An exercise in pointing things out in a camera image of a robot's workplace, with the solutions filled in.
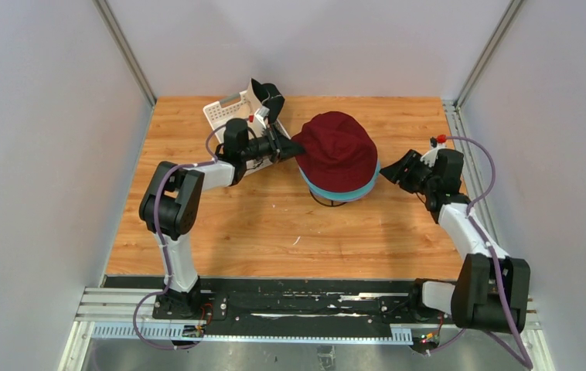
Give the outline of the dark red hat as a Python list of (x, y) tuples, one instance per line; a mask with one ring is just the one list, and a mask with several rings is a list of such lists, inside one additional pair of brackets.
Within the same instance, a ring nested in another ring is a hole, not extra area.
[(380, 169), (378, 150), (366, 129), (349, 114), (317, 114), (291, 140), (304, 149), (295, 160), (312, 188), (355, 193), (372, 187)]

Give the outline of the teal hat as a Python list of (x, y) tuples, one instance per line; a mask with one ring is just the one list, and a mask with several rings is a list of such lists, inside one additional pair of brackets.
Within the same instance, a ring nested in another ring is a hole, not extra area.
[(368, 195), (370, 192), (373, 191), (373, 189), (376, 185), (377, 177), (380, 174), (380, 169), (381, 169), (380, 162), (377, 162), (375, 171), (374, 171), (373, 176), (370, 179), (370, 181), (368, 181), (368, 183), (365, 184), (364, 186), (362, 186), (358, 189), (355, 189), (353, 191), (348, 191), (348, 192), (331, 192), (331, 191), (321, 189), (318, 186), (314, 185), (311, 181), (309, 181), (306, 174), (301, 169), (299, 169), (298, 172), (301, 174), (302, 178), (304, 179), (306, 185), (308, 186), (309, 192), (311, 193), (312, 196), (319, 196), (319, 197), (322, 197), (322, 198), (327, 199), (329, 201), (334, 201), (334, 202), (339, 202), (339, 203), (350, 203), (350, 202), (354, 202), (358, 199), (362, 199), (363, 197), (365, 197), (366, 195)]

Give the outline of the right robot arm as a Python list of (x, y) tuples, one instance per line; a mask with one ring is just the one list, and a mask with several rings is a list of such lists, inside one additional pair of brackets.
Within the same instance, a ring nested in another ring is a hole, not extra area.
[(425, 197), (425, 208), (448, 234), (462, 258), (455, 283), (418, 278), (407, 312), (426, 322), (437, 312), (459, 328), (511, 334), (522, 332), (530, 285), (530, 266), (513, 258), (485, 231), (471, 200), (462, 193), (464, 156), (449, 148), (424, 155), (408, 151), (380, 174), (402, 190)]

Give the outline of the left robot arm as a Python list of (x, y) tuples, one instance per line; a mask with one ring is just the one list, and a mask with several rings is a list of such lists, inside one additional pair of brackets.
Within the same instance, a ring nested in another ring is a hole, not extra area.
[(195, 318), (202, 309), (190, 232), (203, 192), (237, 185), (250, 163), (268, 160), (276, 164), (305, 152), (272, 124), (256, 135), (247, 120), (232, 118), (217, 130), (223, 139), (211, 152), (211, 160), (195, 164), (160, 162), (139, 206), (139, 217), (155, 235), (165, 268), (164, 288), (159, 295), (171, 299), (172, 309), (184, 319)]

